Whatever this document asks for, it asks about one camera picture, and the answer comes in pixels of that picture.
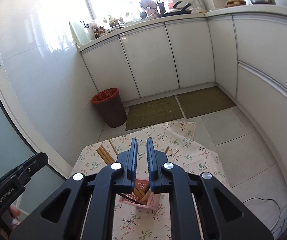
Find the person's left hand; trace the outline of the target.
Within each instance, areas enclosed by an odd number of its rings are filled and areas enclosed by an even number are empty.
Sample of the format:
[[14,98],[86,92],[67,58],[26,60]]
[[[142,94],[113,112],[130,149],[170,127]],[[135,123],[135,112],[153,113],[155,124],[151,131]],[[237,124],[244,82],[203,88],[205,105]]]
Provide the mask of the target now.
[[21,211],[18,210],[14,205],[11,205],[9,207],[9,212],[12,217],[11,226],[12,226],[12,229],[14,230],[21,223],[21,220],[19,218],[21,215]]

